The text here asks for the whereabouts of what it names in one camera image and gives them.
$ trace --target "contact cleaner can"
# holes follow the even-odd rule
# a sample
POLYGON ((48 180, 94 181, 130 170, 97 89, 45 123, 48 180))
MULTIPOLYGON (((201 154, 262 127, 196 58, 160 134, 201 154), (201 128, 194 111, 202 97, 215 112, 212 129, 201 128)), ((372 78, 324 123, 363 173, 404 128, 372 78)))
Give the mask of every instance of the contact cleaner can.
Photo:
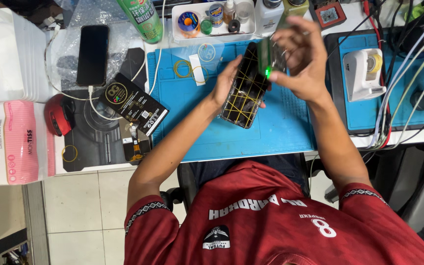
POLYGON ((117 0, 146 43, 155 44, 163 35, 163 25, 150 0, 117 0))

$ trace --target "black smartphone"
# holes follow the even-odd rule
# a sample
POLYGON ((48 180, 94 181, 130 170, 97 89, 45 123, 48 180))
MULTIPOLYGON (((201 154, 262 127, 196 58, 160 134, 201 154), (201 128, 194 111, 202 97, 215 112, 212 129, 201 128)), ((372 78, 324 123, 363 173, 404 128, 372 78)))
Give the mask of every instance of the black smartphone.
POLYGON ((109 27, 106 25, 81 27, 79 42, 78 86, 103 86, 106 84, 109 27))

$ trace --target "red computer mouse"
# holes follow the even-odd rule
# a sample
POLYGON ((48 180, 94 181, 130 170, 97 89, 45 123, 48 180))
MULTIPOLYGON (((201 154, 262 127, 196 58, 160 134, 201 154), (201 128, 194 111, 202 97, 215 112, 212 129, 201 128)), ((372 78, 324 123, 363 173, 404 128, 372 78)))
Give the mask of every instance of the red computer mouse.
POLYGON ((67 134, 74 127, 73 99, 56 94, 45 103, 44 116, 49 131, 57 136, 67 134))

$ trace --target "man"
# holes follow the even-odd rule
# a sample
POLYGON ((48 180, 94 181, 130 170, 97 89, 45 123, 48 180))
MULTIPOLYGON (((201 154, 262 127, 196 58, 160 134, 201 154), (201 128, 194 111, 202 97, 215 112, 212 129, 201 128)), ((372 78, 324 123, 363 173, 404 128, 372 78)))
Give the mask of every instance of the man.
POLYGON ((202 187, 181 227, 162 203, 160 184, 220 113, 238 56, 133 173, 125 264, 424 264, 424 242, 372 188, 325 87, 327 53, 319 27, 298 17, 287 21, 294 26, 273 39, 288 51, 291 76, 273 72, 269 80, 307 102, 340 210, 304 196, 292 173, 252 160, 206 183, 198 176, 202 187))

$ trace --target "red jersey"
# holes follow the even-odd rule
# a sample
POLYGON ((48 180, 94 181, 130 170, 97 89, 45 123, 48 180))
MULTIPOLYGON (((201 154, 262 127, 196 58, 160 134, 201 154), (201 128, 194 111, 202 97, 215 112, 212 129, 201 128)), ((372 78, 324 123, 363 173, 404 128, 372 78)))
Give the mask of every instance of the red jersey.
POLYGON ((424 264, 424 241, 373 188, 348 184, 337 210, 253 161, 204 184, 181 227, 150 195, 125 231, 124 264, 424 264))

